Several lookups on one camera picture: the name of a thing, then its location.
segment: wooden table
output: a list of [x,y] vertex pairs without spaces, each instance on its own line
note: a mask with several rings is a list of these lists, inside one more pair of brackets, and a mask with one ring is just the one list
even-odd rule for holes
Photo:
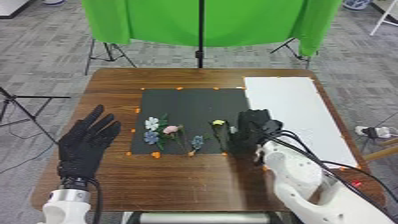
[[[311,77],[345,136],[361,167],[368,166],[356,148],[343,121],[315,74],[288,69],[100,69],[87,86],[66,130],[98,104],[123,123],[121,135],[107,150],[98,179],[103,187],[105,211],[283,211],[272,192],[272,173],[252,166],[251,160],[235,161],[222,155],[128,156],[132,128],[141,107],[142,88],[236,88],[244,77]],[[39,209],[59,185],[57,153],[52,157],[32,196]],[[347,180],[363,182],[361,190],[384,204],[377,183],[352,171],[341,172]]]

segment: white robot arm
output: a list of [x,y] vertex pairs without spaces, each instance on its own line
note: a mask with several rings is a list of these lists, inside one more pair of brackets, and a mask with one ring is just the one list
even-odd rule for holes
[[39,224],[85,224],[91,193],[77,189],[55,190],[43,206],[46,222]]
[[[306,224],[395,224],[393,220],[324,174],[318,164],[286,146],[268,141],[258,148],[263,164],[276,174],[274,191],[279,200]],[[320,201],[309,202],[320,189]]]

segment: light stand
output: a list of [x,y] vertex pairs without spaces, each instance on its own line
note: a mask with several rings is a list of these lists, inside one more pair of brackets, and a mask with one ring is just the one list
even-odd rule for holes
[[199,0],[199,49],[196,51],[197,68],[203,68],[205,59],[205,0]]
[[[100,58],[100,57],[93,57],[93,52],[94,52],[94,47],[96,47],[96,39],[93,38],[93,41],[91,41],[91,50],[89,50],[89,58],[87,58],[87,64],[85,64],[85,76],[89,74],[89,68],[91,68],[91,61],[93,60],[101,60],[101,61],[107,61],[107,62],[116,62],[119,58],[126,58],[128,60],[128,63],[132,64],[132,66],[137,68],[135,64],[133,64],[133,61],[125,53],[125,51],[121,50],[121,47],[117,44],[109,44],[109,43],[103,43],[103,47],[105,47],[105,51],[107,51],[107,56],[109,58]],[[121,55],[117,57],[114,57],[114,49],[119,51]]]
[[283,47],[286,47],[293,53],[293,56],[295,58],[300,60],[300,61],[306,61],[306,69],[309,69],[309,63],[311,63],[311,57],[304,57],[302,55],[299,55],[290,47],[290,42],[295,40],[295,38],[290,38],[290,40],[283,43],[283,45],[276,48],[276,50],[270,52],[270,54],[274,54]]
[[[6,99],[4,99],[4,108],[2,108],[2,112],[0,112],[0,128],[6,127],[6,126],[11,126],[11,125],[14,125],[14,124],[20,124],[20,123],[23,123],[23,122],[27,122],[27,121],[32,121],[34,124],[36,124],[36,126],[37,126],[37,128],[41,129],[41,132],[45,133],[45,135],[48,136],[50,140],[52,140],[53,143],[57,144],[57,141],[55,141],[52,135],[48,134],[48,132],[46,132],[46,130],[45,130],[41,124],[37,123],[36,118],[37,118],[37,116],[39,116],[39,114],[41,114],[41,112],[43,112],[43,110],[45,110],[45,107],[46,107],[50,101],[52,101],[53,99],[69,99],[71,97],[68,97],[68,96],[16,96],[16,95],[11,95],[11,94],[7,93],[7,91],[6,91],[6,89],[4,89],[2,87],[0,87],[0,94],[2,94],[4,97],[6,97]],[[36,112],[34,114],[30,114],[30,112],[27,111],[27,109],[25,109],[25,107],[22,106],[20,102],[16,101],[16,99],[46,99],[46,102],[45,102],[45,104],[43,104],[43,106],[41,106],[41,108],[39,108],[39,110],[37,110],[37,112]],[[6,115],[6,110],[7,110],[9,103],[13,103],[14,106],[20,108],[20,110],[22,110],[22,112],[25,113],[25,115],[27,115],[29,118],[25,118],[25,119],[22,119],[22,120],[18,120],[18,121],[7,123],[7,124],[2,124],[2,121],[4,121],[4,115]]]

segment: orange object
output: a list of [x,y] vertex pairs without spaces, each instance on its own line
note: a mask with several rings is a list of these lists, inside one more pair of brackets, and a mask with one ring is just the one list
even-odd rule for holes
[[153,152],[151,156],[153,156],[155,159],[158,159],[160,158],[160,152]]

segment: white paper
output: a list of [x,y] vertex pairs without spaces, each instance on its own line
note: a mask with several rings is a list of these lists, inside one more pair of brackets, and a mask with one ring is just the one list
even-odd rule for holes
[[357,166],[340,128],[308,77],[245,77],[251,109],[268,109],[322,160]]

